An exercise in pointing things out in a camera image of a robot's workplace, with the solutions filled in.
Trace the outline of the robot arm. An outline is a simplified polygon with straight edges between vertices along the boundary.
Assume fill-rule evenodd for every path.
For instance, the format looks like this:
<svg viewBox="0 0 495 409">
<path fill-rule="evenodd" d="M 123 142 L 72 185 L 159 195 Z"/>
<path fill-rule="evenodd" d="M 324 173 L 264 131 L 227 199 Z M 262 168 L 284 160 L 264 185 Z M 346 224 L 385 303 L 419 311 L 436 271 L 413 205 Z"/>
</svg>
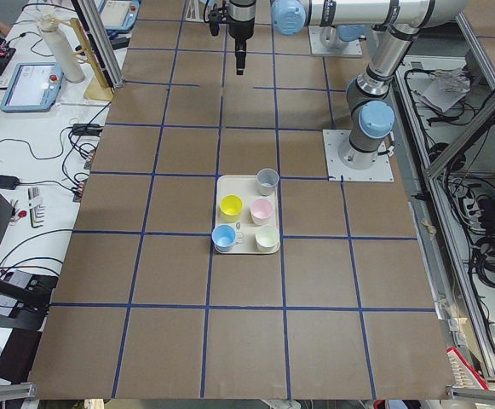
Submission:
<svg viewBox="0 0 495 409">
<path fill-rule="evenodd" d="M 291 36 L 305 26 L 337 28 L 382 26 L 385 33 L 366 70 L 348 86 L 353 128 L 338 149 L 349 168 L 368 170 L 394 126 L 395 116 L 384 102 L 393 76 L 424 27 L 440 26 L 466 7 L 465 1 L 273 1 L 271 18 L 279 33 Z"/>
</svg>

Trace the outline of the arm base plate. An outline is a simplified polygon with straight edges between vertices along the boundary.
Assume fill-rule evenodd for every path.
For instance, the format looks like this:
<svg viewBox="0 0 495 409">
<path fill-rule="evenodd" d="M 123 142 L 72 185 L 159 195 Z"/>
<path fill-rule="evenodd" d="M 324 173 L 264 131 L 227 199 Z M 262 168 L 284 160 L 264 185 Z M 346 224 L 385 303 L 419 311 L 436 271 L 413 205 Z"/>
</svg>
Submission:
<svg viewBox="0 0 495 409">
<path fill-rule="evenodd" d="M 360 58 L 360 39 L 365 35 L 363 25 L 341 25 L 308 28 L 311 53 L 313 55 Z"/>
<path fill-rule="evenodd" d="M 374 153 L 356 151 L 349 130 L 323 130 L 327 175 L 331 181 L 394 181 L 390 155 L 382 141 Z"/>
</svg>

